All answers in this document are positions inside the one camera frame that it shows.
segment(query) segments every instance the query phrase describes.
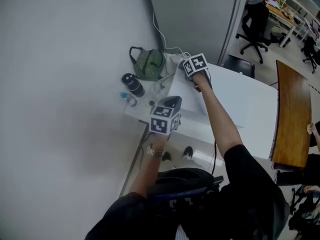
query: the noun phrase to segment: wooden table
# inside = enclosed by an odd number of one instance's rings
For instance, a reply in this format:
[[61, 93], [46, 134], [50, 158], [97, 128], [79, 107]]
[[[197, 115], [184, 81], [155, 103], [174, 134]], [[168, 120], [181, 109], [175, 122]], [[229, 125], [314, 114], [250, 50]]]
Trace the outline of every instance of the wooden table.
[[272, 161], [302, 167], [307, 163], [311, 123], [311, 98], [308, 80], [291, 67], [276, 61], [279, 99], [278, 122]]
[[274, 15], [280, 22], [282, 22], [283, 24], [285, 24], [286, 26], [288, 26], [290, 28], [289, 33], [285, 36], [285, 38], [283, 39], [283, 41], [280, 43], [280, 47], [282, 48], [284, 46], [284, 44], [286, 43], [286, 41], [288, 40], [288, 38], [291, 36], [291, 34], [294, 32], [294, 30], [297, 27], [297, 23], [295, 23], [295, 21], [293, 20], [293, 18], [286, 18], [284, 16], [284, 14], [282, 13], [282, 9], [277, 9], [271, 5], [267, 6], [269, 13], [271, 13], [272, 15]]

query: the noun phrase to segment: floor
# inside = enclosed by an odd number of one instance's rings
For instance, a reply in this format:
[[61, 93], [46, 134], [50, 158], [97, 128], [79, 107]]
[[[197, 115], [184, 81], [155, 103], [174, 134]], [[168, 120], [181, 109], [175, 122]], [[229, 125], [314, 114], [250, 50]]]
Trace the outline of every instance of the floor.
[[[240, 49], [245, 46], [248, 42], [243, 39], [235, 39], [233, 49], [230, 54], [236, 57], [245, 59], [255, 64], [255, 79], [261, 81], [267, 85], [273, 84], [278, 81], [277, 77], [277, 68], [276, 68], [276, 60], [282, 61], [288, 66], [295, 69], [297, 72], [305, 76], [309, 80], [310, 92], [311, 92], [311, 107], [312, 107], [312, 121], [318, 122], [320, 121], [320, 66], [319, 69], [312, 74], [312, 67], [309, 63], [303, 63], [303, 59], [305, 58], [303, 53], [300, 51], [300, 47], [298, 45], [300, 41], [294, 36], [291, 37], [291, 42], [285, 48], [279, 48], [278, 44], [271, 44], [269, 46], [269, 51], [265, 52], [261, 51], [263, 57], [263, 64], [259, 63], [258, 56], [256, 51], [253, 48], [247, 49], [243, 55], [240, 55]], [[147, 146], [150, 141], [147, 141], [143, 145], [143, 149], [146, 151]], [[204, 169], [208, 172], [212, 172], [213, 169], [213, 146], [208, 145], [203, 142], [199, 143], [199, 141], [195, 141], [192, 138], [188, 138], [182, 136], [180, 134], [172, 134], [170, 141], [166, 146], [166, 150], [170, 152], [172, 156], [172, 160], [179, 161], [181, 158], [183, 151], [186, 146], [192, 146], [194, 149], [193, 160], [199, 165], [203, 166]], [[311, 148], [310, 153], [316, 153], [317, 148]], [[142, 153], [140, 152], [135, 165], [133, 167], [130, 178], [128, 179], [126, 188], [124, 190], [124, 194], [128, 193], [129, 188], [139, 172], [140, 162], [141, 162]], [[275, 178], [276, 171], [272, 169], [272, 162], [265, 159], [256, 158], [256, 160], [262, 165], [262, 167], [268, 172], [272, 179]], [[214, 170], [214, 176], [223, 176], [224, 181], [220, 185], [223, 187], [229, 183], [225, 163], [218, 153], [216, 167]], [[292, 187], [298, 186], [285, 186], [281, 187], [283, 191], [284, 197], [288, 203], [291, 202], [292, 199]], [[288, 225], [282, 231], [279, 240], [293, 240], [296, 237], [296, 232], [289, 230]]]

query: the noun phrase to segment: office chair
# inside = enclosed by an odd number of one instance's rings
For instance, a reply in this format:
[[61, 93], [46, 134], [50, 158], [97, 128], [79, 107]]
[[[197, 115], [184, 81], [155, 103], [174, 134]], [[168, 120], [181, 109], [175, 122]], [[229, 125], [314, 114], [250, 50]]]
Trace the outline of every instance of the office chair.
[[[238, 39], [239, 37], [241, 37], [250, 42], [248, 45], [241, 49], [241, 55], [243, 55], [245, 50], [249, 47], [254, 47], [260, 58], [260, 63], [262, 64], [264, 63], [264, 61], [258, 47], [264, 49], [266, 52], [268, 51], [268, 48], [261, 42], [266, 41], [263, 35], [269, 17], [269, 10], [263, 3], [247, 4], [246, 9], [247, 15], [242, 19], [242, 29], [246, 36], [237, 33], [235, 38]], [[247, 25], [249, 18], [251, 18], [250, 27]]]
[[242, 58], [228, 55], [223, 67], [234, 72], [241, 72], [247, 77], [255, 78], [255, 64]]
[[314, 45], [316, 44], [315, 40], [308, 36], [307, 39], [304, 42], [304, 47], [301, 49], [301, 52], [304, 53], [306, 56], [305, 59], [303, 59], [303, 62], [310, 61], [312, 66], [312, 74], [315, 73], [315, 70], [317, 68], [317, 64], [320, 65], [320, 50], [315, 52]]

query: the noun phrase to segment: black shirt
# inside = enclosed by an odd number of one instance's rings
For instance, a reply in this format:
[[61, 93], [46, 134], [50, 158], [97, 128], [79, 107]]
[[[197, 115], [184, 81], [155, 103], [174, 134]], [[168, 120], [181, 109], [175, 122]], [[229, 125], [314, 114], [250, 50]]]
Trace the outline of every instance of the black shirt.
[[277, 239], [289, 215], [282, 191], [243, 145], [229, 149], [224, 161], [230, 184], [201, 203], [172, 212], [129, 193], [114, 202], [85, 239], [174, 240], [178, 225], [190, 240]]

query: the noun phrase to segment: desk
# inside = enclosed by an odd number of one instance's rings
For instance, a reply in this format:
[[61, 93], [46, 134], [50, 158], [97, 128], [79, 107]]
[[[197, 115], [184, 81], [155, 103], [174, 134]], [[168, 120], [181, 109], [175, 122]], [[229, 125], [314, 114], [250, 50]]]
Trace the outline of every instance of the desk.
[[285, 38], [283, 39], [283, 41], [279, 45], [282, 48], [284, 46], [284, 44], [286, 43], [286, 41], [288, 40], [288, 38], [290, 37], [290, 35], [296, 29], [297, 23], [295, 23], [295, 21], [293, 19], [287, 19], [284, 16], [284, 14], [282, 13], [282, 9], [279, 10], [271, 5], [268, 5], [267, 8], [269, 10], [269, 13], [274, 15], [280, 22], [282, 22], [283, 24], [285, 24], [286, 26], [288, 26], [290, 28], [289, 33], [285, 36]]
[[[229, 69], [219, 67], [216, 65], [209, 64], [209, 70], [211, 74], [212, 88], [216, 93], [218, 99], [222, 100], [222, 90], [217, 89], [219, 86], [215, 86], [215, 82], [224, 83], [224, 90], [229, 93], [235, 93], [235, 99], [241, 99], [241, 94], [247, 95], [243, 99], [246, 100], [245, 105], [241, 108], [244, 113], [247, 114], [247, 120], [245, 126], [239, 128], [241, 139], [249, 150], [249, 152], [259, 158], [268, 159], [271, 153], [273, 145], [276, 121], [277, 121], [277, 110], [278, 110], [278, 91], [260, 81], [231, 71]], [[237, 82], [228, 81], [230, 78], [236, 78]], [[149, 95], [149, 88], [153, 82], [140, 81], [145, 89], [145, 96]], [[166, 87], [167, 93], [174, 86]], [[144, 97], [138, 98], [138, 105], [136, 107], [126, 106], [124, 113], [128, 116], [134, 117], [144, 122], [150, 120], [150, 108], [144, 105]], [[237, 106], [228, 104], [226, 108], [230, 115], [236, 115], [238, 111]], [[214, 136], [212, 133], [211, 126], [205, 122], [199, 122], [190, 119], [187, 115], [182, 114], [181, 125], [179, 126], [177, 133], [207, 142], [213, 145]]]
[[276, 61], [279, 111], [272, 161], [305, 167], [309, 152], [311, 97], [308, 80], [291, 67]]

